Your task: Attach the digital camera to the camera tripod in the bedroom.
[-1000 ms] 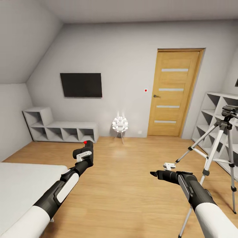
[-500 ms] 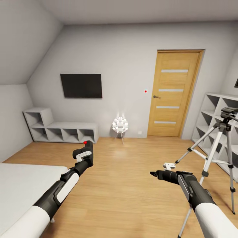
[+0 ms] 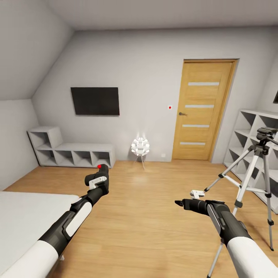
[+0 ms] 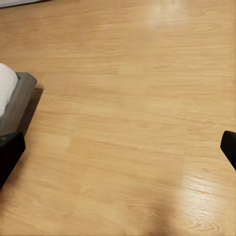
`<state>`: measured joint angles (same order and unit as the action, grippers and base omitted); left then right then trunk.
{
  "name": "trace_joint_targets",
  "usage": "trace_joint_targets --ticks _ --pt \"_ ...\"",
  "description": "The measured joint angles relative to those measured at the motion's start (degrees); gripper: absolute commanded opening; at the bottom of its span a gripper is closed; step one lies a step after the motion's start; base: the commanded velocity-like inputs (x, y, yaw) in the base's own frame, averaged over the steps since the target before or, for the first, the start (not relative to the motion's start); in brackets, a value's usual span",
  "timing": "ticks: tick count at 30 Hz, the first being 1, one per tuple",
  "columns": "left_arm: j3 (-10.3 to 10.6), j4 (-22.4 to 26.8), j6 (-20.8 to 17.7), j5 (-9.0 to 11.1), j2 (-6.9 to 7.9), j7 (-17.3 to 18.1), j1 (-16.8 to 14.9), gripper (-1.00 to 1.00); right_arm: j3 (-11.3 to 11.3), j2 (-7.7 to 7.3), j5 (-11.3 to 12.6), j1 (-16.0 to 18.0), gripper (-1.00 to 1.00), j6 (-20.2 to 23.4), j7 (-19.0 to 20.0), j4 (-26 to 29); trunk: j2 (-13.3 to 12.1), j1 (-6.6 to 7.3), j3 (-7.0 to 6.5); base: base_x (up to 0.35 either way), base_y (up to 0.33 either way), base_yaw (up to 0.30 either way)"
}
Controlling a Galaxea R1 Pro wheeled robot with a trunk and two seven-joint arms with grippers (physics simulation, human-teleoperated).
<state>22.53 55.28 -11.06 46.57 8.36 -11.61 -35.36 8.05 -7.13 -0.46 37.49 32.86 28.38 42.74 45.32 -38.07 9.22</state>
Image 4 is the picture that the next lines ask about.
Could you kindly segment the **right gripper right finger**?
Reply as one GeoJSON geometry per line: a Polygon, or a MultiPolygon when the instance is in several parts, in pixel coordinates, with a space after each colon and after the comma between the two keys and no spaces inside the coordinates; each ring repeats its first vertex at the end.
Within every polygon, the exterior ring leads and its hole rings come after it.
{"type": "Polygon", "coordinates": [[[225,131],[220,147],[236,170],[236,133],[225,131]]]}

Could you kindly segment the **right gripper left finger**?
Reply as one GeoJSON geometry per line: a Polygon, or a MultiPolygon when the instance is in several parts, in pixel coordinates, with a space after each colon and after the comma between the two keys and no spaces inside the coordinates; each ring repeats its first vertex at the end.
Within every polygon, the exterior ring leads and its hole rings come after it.
{"type": "Polygon", "coordinates": [[[26,149],[22,131],[0,136],[0,190],[26,149]]]}

